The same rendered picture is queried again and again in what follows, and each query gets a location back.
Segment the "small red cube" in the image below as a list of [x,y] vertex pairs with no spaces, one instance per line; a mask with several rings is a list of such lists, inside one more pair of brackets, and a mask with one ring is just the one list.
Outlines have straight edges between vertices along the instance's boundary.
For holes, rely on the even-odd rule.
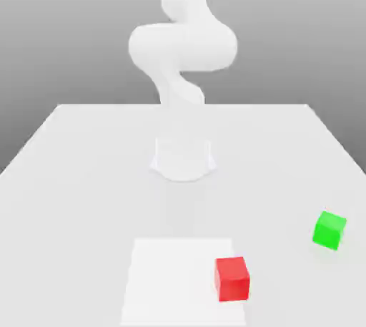
[[214,262],[214,284],[219,302],[247,300],[250,275],[244,258],[217,258]]

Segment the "small green cube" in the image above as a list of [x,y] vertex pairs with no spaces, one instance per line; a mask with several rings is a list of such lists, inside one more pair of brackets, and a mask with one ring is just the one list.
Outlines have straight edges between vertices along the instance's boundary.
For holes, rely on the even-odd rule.
[[315,223],[312,241],[331,250],[337,250],[346,224],[346,218],[323,211]]

